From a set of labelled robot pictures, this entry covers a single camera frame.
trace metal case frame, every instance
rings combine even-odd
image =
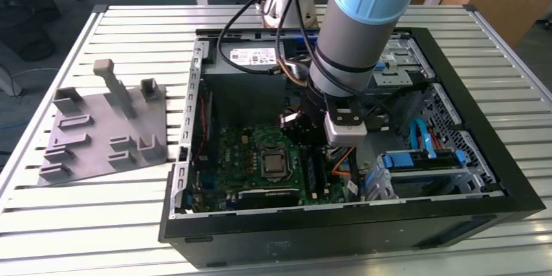
[[[197,268],[450,246],[497,223],[525,218],[545,208],[428,30],[394,31],[409,33],[414,39],[462,120],[461,129],[470,134],[506,195],[308,211],[298,208],[238,217],[176,218],[169,217],[172,183],[178,182],[173,176],[178,170],[173,169],[166,181],[160,242],[170,243]],[[194,54],[189,83],[201,64],[201,51]],[[189,158],[189,149],[181,152],[182,158]]]

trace orange wire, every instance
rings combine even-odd
[[[342,156],[342,158],[338,160],[336,166],[333,166],[333,169],[330,170],[330,174],[332,175],[342,175],[342,174],[350,175],[349,173],[345,173],[342,171],[337,171],[337,168],[341,165],[342,161],[346,159],[346,156],[350,154],[350,152],[353,152],[353,150],[354,150],[354,147],[349,148],[349,150],[346,151],[346,153]]]
[[[429,129],[429,134],[430,134],[430,141],[433,142],[434,148],[436,149],[444,149],[442,143],[441,141],[437,139],[437,136],[433,133],[433,130]]]

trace motherboard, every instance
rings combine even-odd
[[[326,175],[330,171],[324,150],[294,145],[277,126],[222,127],[217,152],[216,169],[197,177],[202,188],[194,195],[197,212],[345,201],[342,180],[316,179],[314,169]]]

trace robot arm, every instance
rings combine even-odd
[[[337,111],[344,109],[336,107],[344,107],[338,102],[353,101],[354,96],[362,95],[372,69],[409,1],[328,0],[316,51],[312,53],[308,92],[314,93],[310,99],[324,99],[310,101],[310,104],[318,111],[326,111],[324,129],[328,143],[333,146],[352,146],[364,139],[364,123],[353,115],[349,117],[354,122],[337,122],[349,117],[337,116]]]

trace chip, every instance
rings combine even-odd
[[[262,177],[269,181],[277,182],[286,177],[286,157],[285,150],[264,150],[260,153]]]

